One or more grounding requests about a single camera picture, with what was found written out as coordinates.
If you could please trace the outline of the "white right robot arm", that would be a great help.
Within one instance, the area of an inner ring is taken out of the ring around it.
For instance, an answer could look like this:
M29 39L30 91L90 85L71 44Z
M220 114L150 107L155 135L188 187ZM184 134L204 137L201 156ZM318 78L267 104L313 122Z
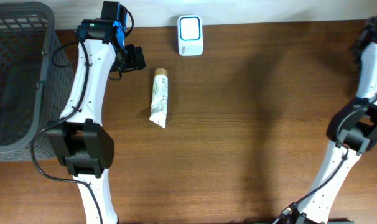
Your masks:
M377 144L377 16L366 21L350 51L360 75L356 95L328 125L327 152L311 189L275 223L328 223L351 168Z

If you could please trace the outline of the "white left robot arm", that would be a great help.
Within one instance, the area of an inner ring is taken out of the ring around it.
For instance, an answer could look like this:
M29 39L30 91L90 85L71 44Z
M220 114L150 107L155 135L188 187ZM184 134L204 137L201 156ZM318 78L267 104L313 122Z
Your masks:
M142 48L127 45L132 14L116 1L105 1L101 16L84 19L75 30L78 63L60 121L46 136L70 183L78 185L87 223L118 223L109 187L114 141L102 125L102 108L111 72L122 75L146 67Z

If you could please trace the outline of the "white cream tube gold cap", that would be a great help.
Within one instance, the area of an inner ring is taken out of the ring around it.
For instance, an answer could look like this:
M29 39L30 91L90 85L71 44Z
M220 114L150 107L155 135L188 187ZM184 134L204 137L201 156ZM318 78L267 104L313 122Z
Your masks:
M157 68L154 72L151 114L149 120L166 128L167 105L169 94L168 71L164 68Z

